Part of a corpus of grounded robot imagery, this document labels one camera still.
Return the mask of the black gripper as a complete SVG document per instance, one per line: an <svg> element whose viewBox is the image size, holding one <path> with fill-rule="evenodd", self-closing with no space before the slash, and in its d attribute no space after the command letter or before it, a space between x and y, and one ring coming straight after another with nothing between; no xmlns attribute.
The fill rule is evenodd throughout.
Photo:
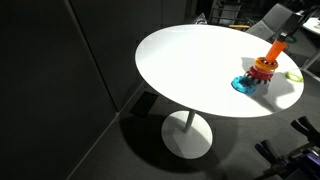
<svg viewBox="0 0 320 180"><path fill-rule="evenodd" d="M280 39L293 35L317 10L316 6L293 13L280 30Z"/></svg>

